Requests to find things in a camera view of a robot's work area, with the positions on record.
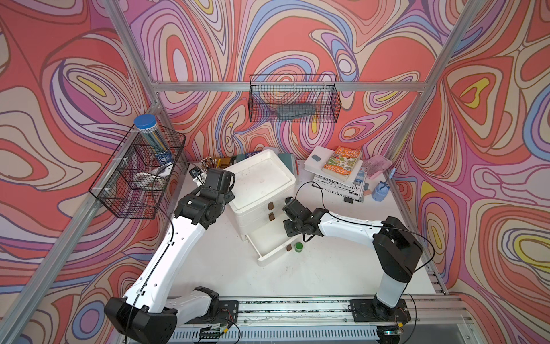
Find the blue lid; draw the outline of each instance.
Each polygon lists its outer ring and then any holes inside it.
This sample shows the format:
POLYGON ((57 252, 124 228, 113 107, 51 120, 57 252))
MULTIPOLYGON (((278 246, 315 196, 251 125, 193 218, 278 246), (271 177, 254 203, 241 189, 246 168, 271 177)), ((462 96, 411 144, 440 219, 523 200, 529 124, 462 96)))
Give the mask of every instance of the blue lid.
POLYGON ((157 124, 157 119, 152 114, 146 113, 134 118, 134 124, 138 129, 149 129, 157 124))

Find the white box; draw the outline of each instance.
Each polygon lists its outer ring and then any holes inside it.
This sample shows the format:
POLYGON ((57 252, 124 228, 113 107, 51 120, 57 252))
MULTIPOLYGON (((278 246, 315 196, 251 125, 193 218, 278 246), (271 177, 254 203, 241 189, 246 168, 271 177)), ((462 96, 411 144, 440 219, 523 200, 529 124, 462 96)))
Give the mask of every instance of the white box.
POLYGON ((301 236, 288 237, 284 230, 283 221, 288 216, 280 216, 274 221, 247 234, 248 240, 258 254, 256 261, 259 266, 266 266, 287 252, 287 246, 301 240, 301 236))
POLYGON ((235 199, 229 203, 227 213, 242 240, 272 219, 287 218, 282 210, 284 199, 294 196, 296 178, 273 151, 262 151, 226 170, 235 173, 235 199))

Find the white tray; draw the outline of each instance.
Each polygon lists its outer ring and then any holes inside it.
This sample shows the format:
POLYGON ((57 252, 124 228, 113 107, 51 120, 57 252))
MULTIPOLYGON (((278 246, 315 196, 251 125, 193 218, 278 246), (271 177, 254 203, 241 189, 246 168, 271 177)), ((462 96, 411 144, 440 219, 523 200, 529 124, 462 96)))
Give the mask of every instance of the white tray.
POLYGON ((301 239, 301 236, 287 237, 283 221, 288 216, 282 215, 263 227, 245 235, 256 253, 259 266, 266 266, 287 252, 287 246, 301 239))

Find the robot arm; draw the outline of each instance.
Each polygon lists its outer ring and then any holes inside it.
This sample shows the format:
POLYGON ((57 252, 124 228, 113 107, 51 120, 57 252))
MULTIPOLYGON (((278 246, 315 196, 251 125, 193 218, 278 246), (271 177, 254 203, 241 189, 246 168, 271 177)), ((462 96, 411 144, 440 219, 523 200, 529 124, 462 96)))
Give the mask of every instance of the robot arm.
MULTIPOLYGON (((212 168, 206 179, 199 171, 191 175, 199 186, 179 200, 173 227, 159 249, 124 297, 111 298, 104 309, 117 331, 142 344, 165 344, 177 326, 201 316, 214 318, 218 312, 218 294, 204 287, 167 302, 189 252, 223 213, 225 204, 235 198, 231 192, 235 175, 231 172, 212 168)), ((403 224, 394 217, 365 221, 334 215, 327 209, 311 212, 293 198, 287 199, 283 211, 289 216, 284 221, 289 237, 302 234, 304 241, 306 234, 340 237, 376 250, 384 276, 372 309, 378 318, 389 319, 422 254, 420 244, 405 232, 403 224)))
POLYGON ((193 246, 235 198, 234 182, 233 173, 212 168, 199 187, 179 200, 173 226, 141 276, 123 298, 112 297, 105 305, 117 331, 142 344, 165 344, 177 326, 205 314, 216 316, 218 294, 207 288, 169 302, 167 298, 193 246))
POLYGON ((387 320, 394 313, 399 298, 410 282, 422 255, 422 246, 395 217, 385 221, 359 220, 331 214, 317 208, 311 212, 292 197, 286 199, 283 211, 287 236, 297 234, 309 241, 313 236, 338 237, 370 248, 378 255, 384 275, 373 299, 372 309, 380 319, 387 320))

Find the wallpaper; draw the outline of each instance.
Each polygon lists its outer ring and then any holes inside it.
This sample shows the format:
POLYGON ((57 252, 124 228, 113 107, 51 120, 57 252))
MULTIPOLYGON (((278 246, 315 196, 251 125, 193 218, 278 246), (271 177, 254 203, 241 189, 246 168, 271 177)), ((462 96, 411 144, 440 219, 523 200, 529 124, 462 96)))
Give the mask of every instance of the wallpaper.
MULTIPOLYGON (((255 73, 334 73, 339 81, 424 81, 461 1, 124 2, 153 80, 248 81, 255 73)), ((337 124, 250 123, 247 92, 167 92, 189 159, 275 146, 385 153, 416 93, 341 92, 337 124)))
POLYGON ((549 45, 548 2, 488 1, 397 164, 489 343, 550 343, 549 45))
MULTIPOLYGON (((149 105, 97 0, 0 1, 0 317, 149 105)), ((102 208, 21 343, 105 342, 103 304, 137 278, 159 228, 102 208)))
POLYGON ((364 157, 384 154, 416 92, 349 92, 352 102, 337 123, 251 123, 248 92, 165 92, 161 94, 176 130, 185 133, 191 161, 233 156, 265 146, 307 158, 317 145, 360 149, 364 157))
POLYGON ((341 81, 422 81, 462 1, 121 2, 153 80, 249 81, 334 72, 341 81))

